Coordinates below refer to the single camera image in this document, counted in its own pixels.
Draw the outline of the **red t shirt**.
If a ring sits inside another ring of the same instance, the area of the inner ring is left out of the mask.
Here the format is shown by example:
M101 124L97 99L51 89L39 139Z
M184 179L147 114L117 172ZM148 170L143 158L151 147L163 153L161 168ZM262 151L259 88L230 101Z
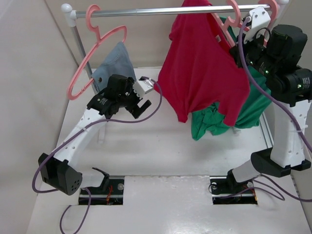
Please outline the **red t shirt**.
M178 15L169 39L158 83L178 121L185 123L189 113L217 102L224 123L234 126L250 85L212 14Z

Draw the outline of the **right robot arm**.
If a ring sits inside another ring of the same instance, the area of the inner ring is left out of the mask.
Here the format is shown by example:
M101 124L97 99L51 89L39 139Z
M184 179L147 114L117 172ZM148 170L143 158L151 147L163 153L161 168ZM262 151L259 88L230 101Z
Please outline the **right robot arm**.
M244 70L251 66L266 79L268 90L258 90L274 104L273 147L252 153L247 162L228 172L225 186L231 192L260 175L284 177L311 167L304 155L309 147L304 131L312 103L312 72L298 65L308 37L299 27L285 24L268 33L268 38L255 33L245 41L240 31L237 51Z

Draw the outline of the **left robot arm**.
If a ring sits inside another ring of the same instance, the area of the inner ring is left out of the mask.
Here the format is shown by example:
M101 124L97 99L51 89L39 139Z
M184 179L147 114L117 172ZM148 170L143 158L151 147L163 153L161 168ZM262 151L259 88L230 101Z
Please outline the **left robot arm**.
M94 135L108 121L112 121L112 116L121 108L138 119L151 106L151 102L147 100L142 106L138 104L153 89L153 82L147 77L134 80L132 77L111 75L107 86L88 102L82 117L64 142L50 154L43 153L39 157L38 174L42 181L55 191L74 194L82 186L83 180L82 173L75 167Z

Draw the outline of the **green t shirt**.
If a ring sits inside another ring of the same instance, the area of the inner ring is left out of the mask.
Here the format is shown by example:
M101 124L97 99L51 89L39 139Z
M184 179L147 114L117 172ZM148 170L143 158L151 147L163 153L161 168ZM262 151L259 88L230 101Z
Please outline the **green t shirt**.
M192 113L191 133L199 140L209 131L212 135L225 133L231 127L252 128L269 106L254 85L249 84L245 71L238 68L212 14L207 14L207 39L196 65L201 78L201 95L207 97L205 107Z

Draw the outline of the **blue denim garment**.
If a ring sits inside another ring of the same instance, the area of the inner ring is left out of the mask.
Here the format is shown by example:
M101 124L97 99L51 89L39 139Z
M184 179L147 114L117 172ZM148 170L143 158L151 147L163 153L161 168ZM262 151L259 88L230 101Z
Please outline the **blue denim garment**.
M92 73L97 92L107 87L108 79L113 74L132 77L136 80L128 51L122 41L117 43L102 64Z

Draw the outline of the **metal clothes rack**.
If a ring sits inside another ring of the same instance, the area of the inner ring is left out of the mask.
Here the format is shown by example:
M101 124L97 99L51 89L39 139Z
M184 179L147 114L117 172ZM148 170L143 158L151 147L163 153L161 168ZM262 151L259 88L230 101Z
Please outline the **metal clothes rack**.
M277 19L283 15L286 10L286 6L289 4L287 0L276 0L279 6L279 13ZM243 12L248 12L253 10L259 6L263 6L265 10L271 16L270 7L266 4L251 4L251 5L238 5L241 14ZM70 100L77 99L90 85L94 83L94 79L90 78L89 81L83 86L83 88L76 94L73 94L73 88L76 84L77 79L79 78L82 70L85 67L89 67L89 60L94 52L98 49L98 47L110 36L114 33L122 30L124 32L124 38L127 36L127 28L122 25L119 26L104 35L101 35L99 27L93 26L91 24L91 18L94 17L121 17L121 16L150 16L150 15L178 15L178 14L195 14L195 13L217 13L221 18L222 22L225 22L227 17L231 17L235 19L234 10L231 9L231 6L223 5L223 6L189 6L189 7L170 7L170 8L146 8L146 9L134 9L134 10L110 10L103 11L101 8L92 4L86 11L78 12L72 8L70 4L64 3L61 6L61 11L63 12L65 19L67 21L68 26L72 29L74 38L78 45L80 52L82 53L82 62L79 65L78 69L74 73L73 78L70 81L70 84L67 88L67 97ZM95 33L96 35L96 43L91 48L91 50L86 53L84 51L84 46L81 42L80 35L77 29L77 19L84 18L86 20L86 26L89 31ZM276 23L277 19L270 21L268 28L272 29L273 25Z

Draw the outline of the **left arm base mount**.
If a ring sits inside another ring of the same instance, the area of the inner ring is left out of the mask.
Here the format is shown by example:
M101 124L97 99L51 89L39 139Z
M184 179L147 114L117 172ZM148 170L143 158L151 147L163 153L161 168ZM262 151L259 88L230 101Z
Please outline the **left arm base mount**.
M113 206L123 204L125 177L109 175L93 167L82 175L82 185L78 195L79 205Z

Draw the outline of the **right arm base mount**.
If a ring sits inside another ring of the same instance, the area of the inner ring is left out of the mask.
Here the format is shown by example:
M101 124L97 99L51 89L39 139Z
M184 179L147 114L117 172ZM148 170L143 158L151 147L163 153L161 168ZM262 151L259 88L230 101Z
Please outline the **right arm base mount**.
M208 190L214 205L258 204L252 179L237 183L230 173L213 175Z

